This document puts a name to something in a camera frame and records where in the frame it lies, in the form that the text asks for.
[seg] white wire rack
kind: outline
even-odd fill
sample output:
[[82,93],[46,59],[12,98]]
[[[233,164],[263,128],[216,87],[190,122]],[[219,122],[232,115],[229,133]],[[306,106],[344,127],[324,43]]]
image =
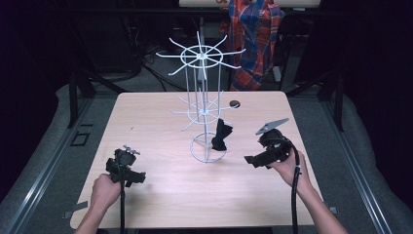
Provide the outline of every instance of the white wire rack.
[[[186,89],[188,92],[186,99],[184,99],[183,97],[179,98],[188,104],[188,108],[184,111],[172,111],[172,113],[186,114],[190,119],[190,123],[182,131],[185,131],[193,124],[204,126],[204,132],[193,138],[190,145],[190,150],[191,154],[197,160],[204,163],[212,163],[224,157],[226,151],[211,150],[211,140],[215,136],[215,133],[212,133],[208,129],[208,125],[216,122],[220,118],[221,110],[235,108],[232,106],[222,108],[220,106],[220,97],[223,94],[223,91],[221,91],[220,88],[221,67],[222,65],[225,65],[234,69],[240,68],[239,66],[233,66],[225,63],[223,61],[224,56],[240,54],[244,50],[239,52],[222,53],[218,49],[218,46],[226,40],[226,36],[215,46],[204,45],[200,38],[199,32],[197,32],[197,37],[198,45],[188,48],[174,42],[169,38],[169,40],[174,45],[180,47],[181,49],[183,49],[183,51],[179,56],[161,55],[159,53],[157,53],[157,56],[162,58],[176,58],[182,61],[183,65],[169,75],[175,75],[176,73],[184,69],[186,77]],[[207,71],[215,66],[218,66],[218,88],[216,91],[216,97],[210,97],[210,94],[208,93]],[[188,68],[192,68],[193,75],[190,75]],[[194,83],[194,92],[189,91],[189,80],[191,77]]]

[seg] person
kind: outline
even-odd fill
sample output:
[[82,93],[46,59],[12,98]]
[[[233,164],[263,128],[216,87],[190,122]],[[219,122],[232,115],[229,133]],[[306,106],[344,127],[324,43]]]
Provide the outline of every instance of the person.
[[112,182],[110,175],[101,174],[94,181],[91,207],[82,219],[75,234],[94,234],[97,231],[107,209],[112,206],[121,194],[121,183]]
[[[298,155],[300,157],[301,175],[298,177],[297,195],[309,211],[316,226],[317,233],[348,233],[340,221],[337,220],[334,214],[325,206],[320,195],[311,184],[304,154],[298,151]],[[294,169],[296,167],[295,154],[292,149],[289,152],[289,157],[285,161],[282,163],[274,162],[268,166],[274,168],[288,185],[292,185]]]
[[[325,206],[320,195],[310,182],[304,154],[298,151],[301,164],[301,175],[298,178],[297,194],[304,202],[316,226],[317,232],[348,233],[334,214]],[[288,184],[292,185],[295,170],[295,154],[291,149],[284,162],[268,165],[274,168]],[[94,181],[91,207],[84,216],[75,234],[94,234],[97,231],[107,209],[116,202],[121,192],[121,184],[112,182],[110,175],[102,174]]]

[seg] hand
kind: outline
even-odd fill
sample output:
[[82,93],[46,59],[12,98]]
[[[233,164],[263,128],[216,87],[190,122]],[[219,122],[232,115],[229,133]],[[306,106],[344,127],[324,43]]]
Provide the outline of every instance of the hand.
[[121,193],[121,184],[112,182],[110,175],[101,174],[94,181],[94,189],[91,197],[91,208],[104,211],[118,200]]
[[[292,185],[292,181],[294,179],[294,171],[295,171],[295,153],[294,150],[291,148],[289,150],[288,158],[283,162],[274,162],[269,164],[268,166],[274,168],[277,172],[279,172],[282,179],[289,185]],[[309,178],[309,174],[307,171],[307,164],[304,157],[304,154],[298,151],[298,156],[300,157],[300,173],[301,175],[298,178],[298,192],[300,191],[300,187],[308,187],[312,186]]]

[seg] plaid shirt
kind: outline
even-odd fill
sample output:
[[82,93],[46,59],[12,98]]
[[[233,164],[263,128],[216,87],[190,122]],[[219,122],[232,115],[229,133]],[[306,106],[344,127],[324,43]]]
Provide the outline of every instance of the plaid shirt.
[[277,31],[284,16],[272,0],[231,0],[230,50],[245,51],[234,57],[236,70],[232,91],[253,91],[261,86],[264,74],[273,68]]

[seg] forearm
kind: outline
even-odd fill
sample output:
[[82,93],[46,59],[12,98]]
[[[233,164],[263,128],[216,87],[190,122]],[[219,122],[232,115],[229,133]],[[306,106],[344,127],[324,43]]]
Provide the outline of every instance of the forearm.
[[313,186],[308,185],[298,189],[298,195],[310,212],[313,222],[319,234],[323,233],[347,233],[343,225],[334,214],[325,206],[321,197]]
[[103,217],[105,215],[105,210],[90,208],[79,227],[75,231],[75,234],[94,234],[97,231]]

